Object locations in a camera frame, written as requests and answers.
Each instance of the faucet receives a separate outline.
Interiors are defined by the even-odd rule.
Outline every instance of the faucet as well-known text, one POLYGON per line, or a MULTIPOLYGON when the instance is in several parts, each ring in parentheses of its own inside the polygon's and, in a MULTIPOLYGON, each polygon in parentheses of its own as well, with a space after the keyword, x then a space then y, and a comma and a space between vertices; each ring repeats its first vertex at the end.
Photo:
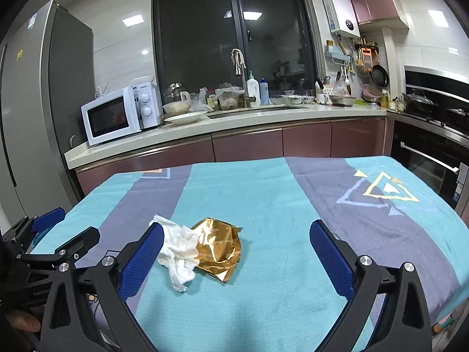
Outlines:
POLYGON ((241 53, 241 50, 239 49, 233 49, 231 50, 231 60, 233 61, 234 68, 235 68, 235 75, 236 76, 241 76, 242 79, 242 88, 244 90, 243 94, 243 106, 245 108, 250 107, 250 98, 248 98, 248 86, 246 85, 246 77, 244 74, 244 69, 246 68, 246 65, 244 63, 244 56, 241 53))

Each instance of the refrigerator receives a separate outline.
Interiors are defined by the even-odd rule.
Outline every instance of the refrigerator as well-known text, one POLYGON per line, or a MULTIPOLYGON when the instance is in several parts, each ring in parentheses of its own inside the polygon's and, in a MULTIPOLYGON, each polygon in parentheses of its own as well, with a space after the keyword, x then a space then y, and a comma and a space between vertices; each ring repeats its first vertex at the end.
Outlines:
POLYGON ((84 197, 64 153, 86 141, 93 33, 51 0, 0 51, 0 203, 13 225, 84 197))

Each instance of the blue gripper pad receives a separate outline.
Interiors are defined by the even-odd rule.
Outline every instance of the blue gripper pad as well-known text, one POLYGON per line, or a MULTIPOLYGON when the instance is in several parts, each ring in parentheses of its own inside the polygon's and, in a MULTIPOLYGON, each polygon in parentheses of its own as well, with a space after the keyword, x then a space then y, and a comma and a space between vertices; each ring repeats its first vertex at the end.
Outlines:
POLYGON ((353 271, 318 221, 311 224, 310 241, 335 291, 351 301, 355 295, 353 271))
POLYGON ((64 218, 65 210, 62 208, 57 208, 36 218, 31 226, 31 229, 37 233, 42 233, 44 230, 50 229, 59 222, 63 221, 64 218))
POLYGON ((155 263, 164 240, 163 227, 157 223, 121 271, 117 292, 123 302, 128 297, 137 294, 153 263, 155 263))

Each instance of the window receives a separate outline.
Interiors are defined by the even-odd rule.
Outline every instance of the window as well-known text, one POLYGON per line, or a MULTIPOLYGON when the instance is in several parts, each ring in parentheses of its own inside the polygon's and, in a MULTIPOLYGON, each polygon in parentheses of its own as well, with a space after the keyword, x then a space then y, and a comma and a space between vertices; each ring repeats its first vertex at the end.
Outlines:
POLYGON ((189 92, 241 86, 231 50, 269 93, 311 89, 316 78, 303 0, 153 0, 161 91, 183 83, 189 92))

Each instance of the water heater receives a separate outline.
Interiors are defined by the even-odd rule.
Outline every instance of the water heater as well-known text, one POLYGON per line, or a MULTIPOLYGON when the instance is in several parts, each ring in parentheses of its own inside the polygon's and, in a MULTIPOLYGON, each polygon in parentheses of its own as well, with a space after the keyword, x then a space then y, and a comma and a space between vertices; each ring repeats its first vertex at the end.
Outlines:
POLYGON ((323 0, 329 28, 343 37, 360 38, 351 0, 323 0))

